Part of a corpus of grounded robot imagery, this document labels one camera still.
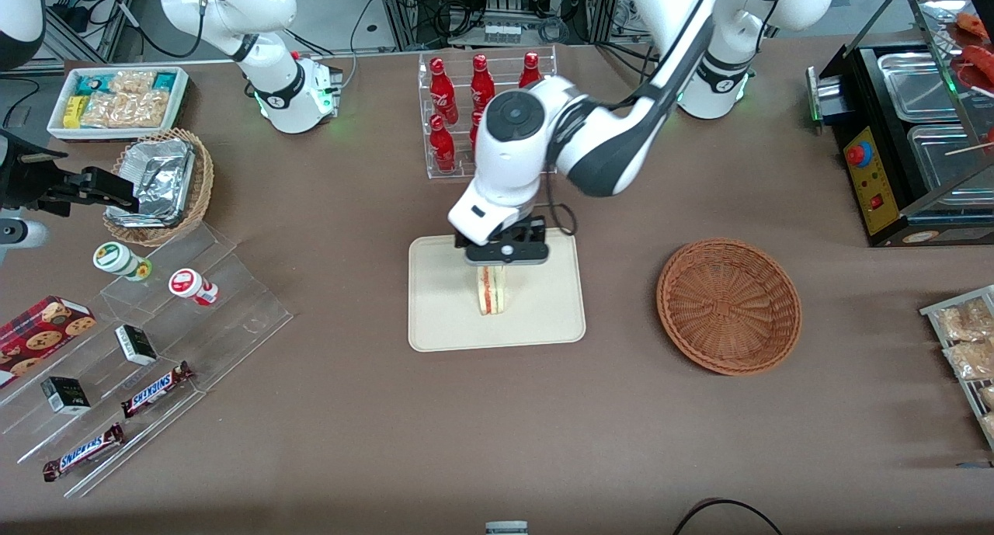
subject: red bottle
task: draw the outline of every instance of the red bottle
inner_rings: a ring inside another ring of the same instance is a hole
[[[443,174],[455,172],[455,144],[452,142],[452,134],[445,129],[445,121],[438,114],[432,114],[432,135],[429,135],[429,142],[432,143],[432,154],[436,159],[438,171]]]
[[[494,89],[494,78],[487,69],[487,57],[484,54],[473,55],[473,82],[469,89],[473,93],[473,109],[483,111],[483,108],[494,99],[497,92]]]
[[[449,125],[454,125],[459,121],[459,109],[455,107],[452,79],[445,75],[445,64],[440,57],[433,57],[429,67],[432,68],[432,104],[436,113],[443,115]]]
[[[469,143],[473,146],[473,154],[476,154],[476,131],[480,128],[480,121],[483,121],[483,113],[473,111],[473,126],[469,128]]]
[[[518,89],[524,89],[533,82],[542,81],[542,72],[539,71],[539,54],[529,51],[525,54],[525,68],[521,71],[521,78],[518,79]]]

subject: brown tablecloth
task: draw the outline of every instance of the brown tablecloth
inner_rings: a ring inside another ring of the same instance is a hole
[[[362,58],[340,117],[299,136],[259,116],[235,65],[189,65],[184,126],[217,172],[207,220],[296,318],[84,499],[0,450],[0,531],[668,533],[727,496],[791,533],[990,533],[994,472],[954,468],[990,454],[917,308],[994,283],[994,249],[867,248],[836,146],[805,123],[803,71],[840,42],[765,43],[734,113],[675,115],[624,195],[561,182],[581,342],[447,354],[407,340],[408,245],[450,233],[464,188],[426,178],[418,57]],[[633,85],[592,47],[560,49],[560,71],[601,99]],[[121,149],[54,146],[71,168]],[[38,216],[52,242],[8,253],[2,319],[97,294],[99,213]],[[664,261],[709,237],[752,242],[798,287],[798,348],[769,373],[708,373],[659,324]],[[685,533],[764,532],[745,511],[702,516]]]

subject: brown wicker basket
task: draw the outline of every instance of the brown wicker basket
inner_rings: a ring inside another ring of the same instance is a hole
[[[656,309],[677,348],[729,376],[780,364],[801,330],[791,278],[766,253],[727,238],[678,249],[656,284]]]
[[[114,238],[117,238],[117,240],[155,248],[157,245],[165,244],[167,240],[173,238],[174,235],[180,234],[181,231],[185,231],[189,227],[195,227],[196,224],[203,220],[203,214],[207,212],[207,206],[210,202],[210,188],[214,185],[214,163],[210,160],[210,153],[207,152],[201,140],[196,138],[196,135],[185,129],[170,129],[162,133],[156,133],[156,135],[143,137],[138,141],[156,142],[167,139],[186,140],[196,149],[193,176],[189,178],[186,214],[184,214],[180,224],[177,224],[173,228],[124,228],[118,227],[116,224],[107,220],[107,217],[103,217],[103,226],[107,227],[110,234]],[[113,168],[114,174],[120,172],[123,160],[124,152],[117,157],[117,163],[114,164]]]

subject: sausage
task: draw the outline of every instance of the sausage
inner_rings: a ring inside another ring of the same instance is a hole
[[[990,40],[990,36],[987,35],[987,29],[984,27],[984,22],[980,20],[980,17],[970,14],[970,12],[960,11],[956,15],[956,26],[966,30],[966,32],[971,33],[973,36],[981,37],[983,40]]]
[[[967,46],[963,49],[963,60],[980,69],[988,81],[994,83],[994,54],[980,46]]]

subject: beige tray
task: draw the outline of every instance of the beige tray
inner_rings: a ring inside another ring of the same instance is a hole
[[[550,230],[549,260],[509,266],[507,306],[480,315],[476,267],[454,237],[418,238],[408,259],[408,341],[415,351],[575,343],[586,333],[574,238]]]

